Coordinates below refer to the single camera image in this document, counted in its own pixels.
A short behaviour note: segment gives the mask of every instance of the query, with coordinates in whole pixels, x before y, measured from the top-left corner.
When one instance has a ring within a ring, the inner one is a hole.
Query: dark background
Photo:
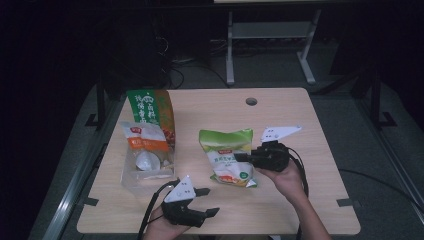
[[[401,2],[323,11],[316,39],[340,41],[334,73],[347,74],[370,56],[376,59],[383,82],[423,128],[423,7],[420,1]],[[78,111],[100,78],[111,98],[128,88],[166,84],[161,68],[169,63],[156,54],[157,29],[148,15],[81,14],[76,11],[81,6],[88,4],[0,3],[1,239],[28,237]],[[205,46],[225,34],[225,16],[175,12],[160,30],[172,47],[207,62]]]

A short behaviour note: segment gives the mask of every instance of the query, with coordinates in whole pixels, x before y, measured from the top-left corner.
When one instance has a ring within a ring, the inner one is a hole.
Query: white and green package
[[[247,162],[237,162],[234,157],[235,153],[250,154],[252,138],[253,130],[250,128],[231,133],[200,130],[199,142],[214,172],[211,178],[220,183],[256,187],[253,166]]]

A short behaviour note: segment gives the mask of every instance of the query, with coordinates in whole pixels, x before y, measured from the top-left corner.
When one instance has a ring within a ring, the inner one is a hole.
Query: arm
[[[303,191],[299,170],[293,161],[282,172],[257,169],[269,177],[277,190],[293,205],[298,217],[303,235],[307,240],[331,239],[330,235],[315,212],[311,202]]]
[[[189,226],[171,224],[162,214],[161,207],[152,211],[143,240],[172,240],[190,229]]]

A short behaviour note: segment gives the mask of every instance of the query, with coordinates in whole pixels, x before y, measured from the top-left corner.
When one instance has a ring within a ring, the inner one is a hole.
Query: gray carpet
[[[297,46],[286,46],[280,51],[266,52],[251,57],[236,57],[234,88],[251,87],[303,87],[312,92],[331,84],[339,76],[328,75],[337,44],[314,44],[308,60],[317,84],[306,83],[295,55]],[[181,89],[226,88],[220,76],[225,76],[225,58],[211,59],[207,68],[201,62],[189,62],[175,67],[184,75]],[[171,71],[174,85],[182,81],[182,75]],[[398,157],[402,160],[412,180],[424,193],[424,135],[408,113],[403,109],[395,92],[387,87],[382,89],[382,111],[390,112],[398,124],[378,132],[371,126],[363,112],[367,112],[369,98],[355,100],[348,94],[352,83],[348,83],[327,96],[312,96],[312,103],[329,142],[339,168],[358,171],[381,179],[400,188],[398,178],[378,136],[384,135]],[[116,121],[123,101],[108,100],[115,106],[108,113],[109,121]],[[43,208],[34,224],[30,239],[41,239],[50,224],[67,183],[75,173],[76,165],[92,144],[104,144],[112,129],[102,129],[105,137],[98,138],[94,127],[86,127],[89,115],[96,113],[95,89],[90,92],[81,108],[74,129],[63,152],[60,165]],[[88,195],[95,177],[93,170],[85,184],[80,201],[74,205],[61,239],[135,239],[134,234],[83,235],[76,230],[76,223],[82,210],[82,201]],[[414,212],[410,202],[392,189],[369,178],[341,172],[346,189],[354,201],[355,211],[362,230],[356,236],[334,236],[334,239],[424,239],[424,225]],[[294,236],[283,236],[293,239]]]

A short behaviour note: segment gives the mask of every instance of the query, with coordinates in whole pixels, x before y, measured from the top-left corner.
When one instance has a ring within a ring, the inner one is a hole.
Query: light wood tabletop
[[[302,88],[169,90],[176,131],[175,172],[190,175],[194,187],[210,188],[189,208],[204,211],[219,207],[213,218],[187,234],[295,234],[298,218],[290,203],[273,183],[258,172],[259,186],[242,188],[209,179],[212,167],[203,152],[201,129],[233,132],[254,131],[253,148],[259,146],[265,127],[297,126],[302,130],[280,139],[301,156],[310,188],[310,200],[330,234],[353,235],[360,225],[352,206],[339,207],[338,199],[349,198],[330,148],[306,90]],[[257,104],[246,104],[255,98]],[[134,121],[128,99],[119,121]],[[103,157],[77,229],[82,233],[137,233],[151,196],[137,197],[121,185],[127,141],[116,125]],[[156,205],[162,202],[164,194]]]

